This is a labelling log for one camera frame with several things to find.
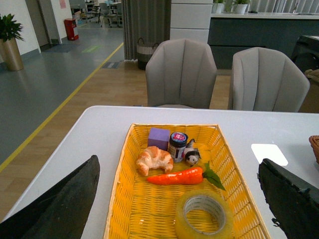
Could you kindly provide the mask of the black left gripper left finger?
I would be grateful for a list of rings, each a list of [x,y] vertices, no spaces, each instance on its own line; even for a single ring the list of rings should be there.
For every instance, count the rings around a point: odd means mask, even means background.
[[[100,176],[96,155],[0,224],[2,239],[79,239]]]

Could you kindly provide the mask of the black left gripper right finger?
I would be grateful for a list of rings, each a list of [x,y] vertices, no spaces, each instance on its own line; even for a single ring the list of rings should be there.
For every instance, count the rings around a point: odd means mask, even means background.
[[[275,226],[289,239],[319,237],[319,189],[265,158],[259,164],[258,180]]]

